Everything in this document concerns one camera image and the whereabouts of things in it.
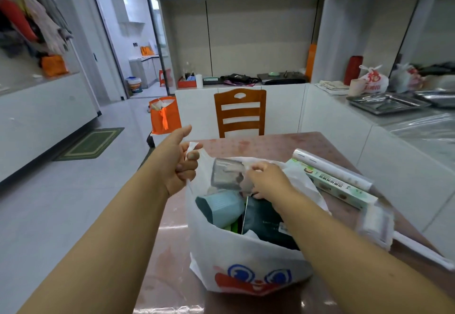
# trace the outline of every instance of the beige wall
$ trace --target beige wall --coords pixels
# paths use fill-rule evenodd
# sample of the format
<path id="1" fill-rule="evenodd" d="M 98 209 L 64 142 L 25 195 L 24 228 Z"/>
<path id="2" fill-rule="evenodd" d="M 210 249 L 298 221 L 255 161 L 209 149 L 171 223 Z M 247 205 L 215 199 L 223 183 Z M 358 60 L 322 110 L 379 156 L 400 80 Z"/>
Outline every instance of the beige wall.
<path id="1" fill-rule="evenodd" d="M 176 43 L 172 55 L 182 67 L 174 70 L 182 72 L 190 62 L 204 76 L 256 76 L 305 67 L 316 4 L 317 0 L 167 0 L 163 12 Z"/>

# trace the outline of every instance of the green box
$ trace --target green box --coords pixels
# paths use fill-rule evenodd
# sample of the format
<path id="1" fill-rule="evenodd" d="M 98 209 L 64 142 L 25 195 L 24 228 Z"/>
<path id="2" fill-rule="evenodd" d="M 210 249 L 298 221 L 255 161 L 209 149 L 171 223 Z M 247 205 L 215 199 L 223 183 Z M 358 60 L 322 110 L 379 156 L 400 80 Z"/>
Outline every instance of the green box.
<path id="1" fill-rule="evenodd" d="M 312 166 L 308 166 L 305 163 L 290 159 L 286 162 L 289 166 L 301 166 L 304 168 L 304 172 L 313 181 L 314 185 L 326 191 L 327 193 L 336 196 L 338 199 L 358 208 L 359 210 L 366 207 L 369 204 L 374 204 L 378 198 L 372 196 L 363 190 L 360 190 L 353 185 L 336 179 L 325 172 L 322 172 Z"/>

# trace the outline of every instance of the red stool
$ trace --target red stool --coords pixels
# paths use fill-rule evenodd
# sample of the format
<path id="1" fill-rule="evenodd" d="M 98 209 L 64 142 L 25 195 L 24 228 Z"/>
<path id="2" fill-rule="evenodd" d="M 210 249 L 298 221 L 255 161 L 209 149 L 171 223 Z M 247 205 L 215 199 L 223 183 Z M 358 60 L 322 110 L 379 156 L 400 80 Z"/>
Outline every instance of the red stool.
<path id="1" fill-rule="evenodd" d="M 164 75 L 163 75 L 162 69 L 160 70 L 159 75 L 160 75 L 160 87 L 165 86 L 166 82 L 164 81 Z M 171 69 L 166 70 L 166 77 L 168 78 L 168 81 L 170 82 L 171 81 Z"/>

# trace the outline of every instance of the dining table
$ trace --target dining table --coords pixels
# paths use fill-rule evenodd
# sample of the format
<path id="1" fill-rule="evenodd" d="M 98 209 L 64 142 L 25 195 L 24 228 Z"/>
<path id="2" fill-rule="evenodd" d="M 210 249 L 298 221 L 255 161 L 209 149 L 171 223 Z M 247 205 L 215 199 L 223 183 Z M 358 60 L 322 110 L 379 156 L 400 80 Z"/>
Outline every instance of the dining table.
<path id="1" fill-rule="evenodd" d="M 197 140 L 217 158 L 255 157 L 286 162 L 295 149 L 306 150 L 351 171 L 358 170 L 319 132 Z M 354 229 L 359 210 L 320 191 L 335 219 Z M 370 193 L 387 202 L 376 188 Z M 395 230 L 437 251 L 405 217 L 395 211 Z M 455 274 L 394 241 L 390 254 L 418 271 L 455 298 Z M 343 313 L 317 273 L 263 297 L 207 291 L 190 270 L 189 230 L 185 190 L 169 198 L 134 313 L 253 314 Z"/>

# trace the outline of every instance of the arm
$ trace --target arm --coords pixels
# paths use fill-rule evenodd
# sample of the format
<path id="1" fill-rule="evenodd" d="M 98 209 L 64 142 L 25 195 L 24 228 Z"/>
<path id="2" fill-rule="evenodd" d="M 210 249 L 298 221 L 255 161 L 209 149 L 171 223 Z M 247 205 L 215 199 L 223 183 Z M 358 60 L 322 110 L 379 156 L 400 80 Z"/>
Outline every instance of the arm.
<path id="1" fill-rule="evenodd" d="M 346 313 L 455 313 L 432 282 L 358 236 L 293 188 L 281 169 L 261 162 L 248 176 L 272 202 L 300 250 Z"/>
<path id="2" fill-rule="evenodd" d="M 19 314 L 133 312 L 167 199 L 196 175 L 199 153 L 185 161 L 188 144 L 180 144 L 190 131 L 176 130 L 153 151 Z"/>

